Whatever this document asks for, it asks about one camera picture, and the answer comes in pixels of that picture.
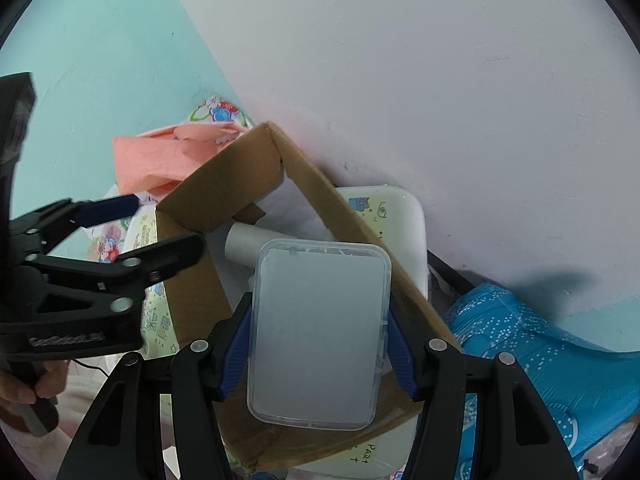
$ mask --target cardboard tube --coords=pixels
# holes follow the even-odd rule
[[[262,246],[276,238],[293,238],[276,231],[235,222],[226,236],[226,259],[236,264],[255,269],[255,261]]]

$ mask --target cardboard box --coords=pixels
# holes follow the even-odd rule
[[[158,239],[189,230],[211,232],[230,218],[257,221],[261,211],[253,202],[280,183],[283,168],[338,240],[384,247],[332,183],[273,123],[259,124],[236,140],[159,203]],[[392,290],[407,298],[411,314],[424,316],[434,335],[456,345],[446,324],[391,258]],[[165,288],[180,347],[205,338],[216,322],[231,314],[208,254],[168,280]],[[252,470],[276,470],[324,458],[379,436],[417,415],[422,405],[411,402],[395,376],[388,373],[381,382],[375,420],[364,430],[277,426],[249,412],[245,375],[238,390],[226,402],[214,403],[214,408],[220,433],[233,456]]]

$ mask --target human hand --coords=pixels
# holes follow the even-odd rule
[[[11,404],[34,404],[36,399],[50,399],[62,393],[66,387],[68,361],[45,361],[45,373],[32,390],[10,373],[0,370],[0,418],[19,430],[24,430],[21,419]]]

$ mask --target blue bag with white dots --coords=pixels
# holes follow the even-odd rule
[[[555,327],[515,295],[484,283],[451,307],[445,321],[463,352],[510,352],[553,416],[578,471],[582,456],[640,410],[640,352],[611,352]],[[458,478],[468,480],[476,396],[467,396]]]

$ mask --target wire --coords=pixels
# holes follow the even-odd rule
[[[109,374],[107,372],[105,372],[102,368],[100,368],[99,366],[91,366],[91,365],[87,365],[81,361],[79,361],[78,359],[71,359],[73,362],[75,362],[77,365],[83,366],[85,368],[91,368],[91,370],[100,370],[105,377],[109,377]]]

